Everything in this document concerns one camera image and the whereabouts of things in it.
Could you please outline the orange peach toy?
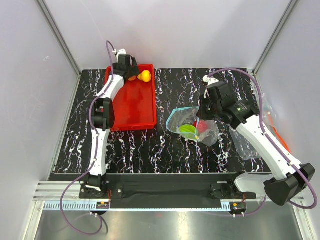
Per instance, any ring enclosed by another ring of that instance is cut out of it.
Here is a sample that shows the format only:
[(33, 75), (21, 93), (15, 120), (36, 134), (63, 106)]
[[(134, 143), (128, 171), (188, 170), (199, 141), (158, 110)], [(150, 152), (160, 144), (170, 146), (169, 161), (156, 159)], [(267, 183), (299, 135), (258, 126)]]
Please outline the orange peach toy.
[(134, 81), (134, 80), (136, 80), (136, 76), (133, 76), (133, 77), (130, 77), (129, 79), (128, 79), (128, 81)]

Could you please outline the left aluminium frame post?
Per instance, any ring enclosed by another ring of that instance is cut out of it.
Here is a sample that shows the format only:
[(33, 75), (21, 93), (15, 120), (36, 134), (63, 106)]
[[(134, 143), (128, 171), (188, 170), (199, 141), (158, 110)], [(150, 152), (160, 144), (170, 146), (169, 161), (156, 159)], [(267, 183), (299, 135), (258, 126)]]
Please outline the left aluminium frame post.
[(82, 73), (80, 70), (75, 58), (73, 57), (47, 3), (45, 0), (35, 0), (36, 4), (38, 5), (40, 11), (42, 12), (49, 28), (51, 29), (55, 39), (57, 40), (61, 50), (63, 51), (65, 57), (67, 58), (71, 68), (75, 72), (75, 74), (79, 77)]

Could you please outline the red plastic tray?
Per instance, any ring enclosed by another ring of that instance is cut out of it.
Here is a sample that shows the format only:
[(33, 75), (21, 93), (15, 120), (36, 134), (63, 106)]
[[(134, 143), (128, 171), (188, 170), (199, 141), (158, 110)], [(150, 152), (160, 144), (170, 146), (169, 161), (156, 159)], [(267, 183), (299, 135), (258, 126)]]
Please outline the red plastic tray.
[(112, 101), (115, 123), (112, 132), (151, 130), (157, 125), (156, 83), (153, 64), (140, 64), (140, 72), (148, 70), (151, 80), (127, 81)]

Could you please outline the right aluminium frame post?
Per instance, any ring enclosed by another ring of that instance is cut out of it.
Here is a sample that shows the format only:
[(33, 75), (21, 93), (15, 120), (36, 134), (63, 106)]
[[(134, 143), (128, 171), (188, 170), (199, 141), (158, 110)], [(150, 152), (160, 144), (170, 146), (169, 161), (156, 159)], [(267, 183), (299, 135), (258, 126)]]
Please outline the right aluminium frame post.
[(282, 30), (284, 29), (286, 23), (288, 22), (289, 18), (291, 17), (292, 13), (294, 12), (295, 8), (297, 7), (299, 0), (290, 0), (286, 9), (284, 10), (280, 20), (278, 21), (270, 39), (268, 40), (261, 56), (259, 57), (256, 65), (252, 69), (252, 73), (256, 76), (261, 69), (263, 63), (265, 62), (267, 56), (271, 52), (274, 44), (276, 43), (277, 39), (279, 38)]

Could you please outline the aluminium frame post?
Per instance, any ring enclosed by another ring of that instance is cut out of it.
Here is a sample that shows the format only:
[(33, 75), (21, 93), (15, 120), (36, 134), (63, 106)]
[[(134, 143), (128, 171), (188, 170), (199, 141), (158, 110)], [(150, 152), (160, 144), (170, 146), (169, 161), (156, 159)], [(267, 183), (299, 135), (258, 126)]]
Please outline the aluminium frame post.
[(61, 50), (63, 51), (65, 57), (67, 58), (71, 68), (75, 72), (75, 74), (79, 77), (82, 73), (80, 70), (75, 58), (73, 57), (47, 3), (45, 0), (35, 0), (36, 4), (38, 5), (40, 11), (42, 12), (49, 28), (51, 29), (55, 39), (57, 40)]
[(286, 9), (284, 10), (280, 20), (278, 21), (270, 39), (268, 40), (261, 56), (259, 57), (256, 65), (252, 69), (252, 73), (256, 76), (261, 69), (263, 63), (265, 62), (267, 56), (271, 52), (274, 44), (276, 43), (277, 39), (279, 38), (282, 30), (284, 29), (286, 23), (288, 22), (289, 18), (291, 17), (292, 13), (294, 12), (295, 8), (297, 7), (299, 0), (290, 0)]

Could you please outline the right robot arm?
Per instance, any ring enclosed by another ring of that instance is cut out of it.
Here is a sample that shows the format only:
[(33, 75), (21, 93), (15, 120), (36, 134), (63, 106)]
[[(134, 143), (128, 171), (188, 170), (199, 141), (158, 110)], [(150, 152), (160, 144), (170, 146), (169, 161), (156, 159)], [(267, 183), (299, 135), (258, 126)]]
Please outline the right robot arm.
[(208, 79), (205, 92), (199, 97), (197, 116), (203, 121), (220, 118), (253, 146), (271, 171), (237, 173), (227, 185), (232, 198), (255, 193), (283, 206), (307, 187), (316, 172), (310, 163), (302, 164), (291, 155), (265, 127), (258, 110), (246, 100), (237, 100), (224, 81)]

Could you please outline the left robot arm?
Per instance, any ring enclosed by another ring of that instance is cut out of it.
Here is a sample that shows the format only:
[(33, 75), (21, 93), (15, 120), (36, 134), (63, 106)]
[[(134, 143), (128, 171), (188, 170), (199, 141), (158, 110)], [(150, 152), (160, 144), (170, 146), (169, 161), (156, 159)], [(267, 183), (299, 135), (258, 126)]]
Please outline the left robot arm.
[(116, 51), (115, 55), (117, 62), (112, 64), (111, 75), (89, 107), (92, 144), (90, 166), (83, 182), (85, 188), (90, 189), (97, 198), (103, 198), (108, 193), (105, 160), (108, 137), (115, 124), (115, 97), (129, 78), (140, 73), (136, 59), (125, 49)]

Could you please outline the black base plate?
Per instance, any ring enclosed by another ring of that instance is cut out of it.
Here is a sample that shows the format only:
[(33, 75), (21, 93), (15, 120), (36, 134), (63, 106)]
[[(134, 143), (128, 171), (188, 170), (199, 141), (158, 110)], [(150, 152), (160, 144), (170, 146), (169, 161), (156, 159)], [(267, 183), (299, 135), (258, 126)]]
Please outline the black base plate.
[(80, 185), (81, 199), (111, 197), (126, 200), (131, 197), (174, 197), (225, 200), (255, 199), (254, 193), (241, 193), (232, 184), (237, 173), (183, 174), (106, 174), (86, 176)]

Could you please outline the red apple toy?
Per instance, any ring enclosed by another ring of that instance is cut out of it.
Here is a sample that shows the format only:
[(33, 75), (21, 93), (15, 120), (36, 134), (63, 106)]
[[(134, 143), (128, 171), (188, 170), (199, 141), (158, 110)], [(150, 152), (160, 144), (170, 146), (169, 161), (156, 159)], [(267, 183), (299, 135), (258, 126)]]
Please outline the red apple toy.
[(194, 122), (193, 126), (195, 127), (196, 131), (199, 134), (202, 134), (209, 129), (208, 124), (206, 123), (206, 121), (203, 121), (203, 120), (199, 120), (198, 122)]

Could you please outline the clear blue zip bag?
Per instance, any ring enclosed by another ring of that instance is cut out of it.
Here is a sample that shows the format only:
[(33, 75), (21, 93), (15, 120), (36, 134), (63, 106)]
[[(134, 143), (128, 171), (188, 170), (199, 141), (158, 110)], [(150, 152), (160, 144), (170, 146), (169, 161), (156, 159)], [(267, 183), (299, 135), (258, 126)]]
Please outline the clear blue zip bag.
[(166, 122), (166, 129), (185, 140), (213, 146), (219, 138), (219, 128), (214, 120), (197, 117), (199, 107), (175, 108)]

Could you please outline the yellow pear toy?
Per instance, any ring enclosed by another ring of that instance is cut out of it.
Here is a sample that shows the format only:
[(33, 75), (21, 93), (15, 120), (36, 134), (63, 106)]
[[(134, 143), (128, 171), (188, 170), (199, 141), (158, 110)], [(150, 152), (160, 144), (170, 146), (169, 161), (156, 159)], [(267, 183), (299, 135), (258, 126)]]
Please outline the yellow pear toy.
[(144, 83), (149, 83), (152, 80), (152, 74), (149, 70), (144, 70), (137, 76), (137, 79)]

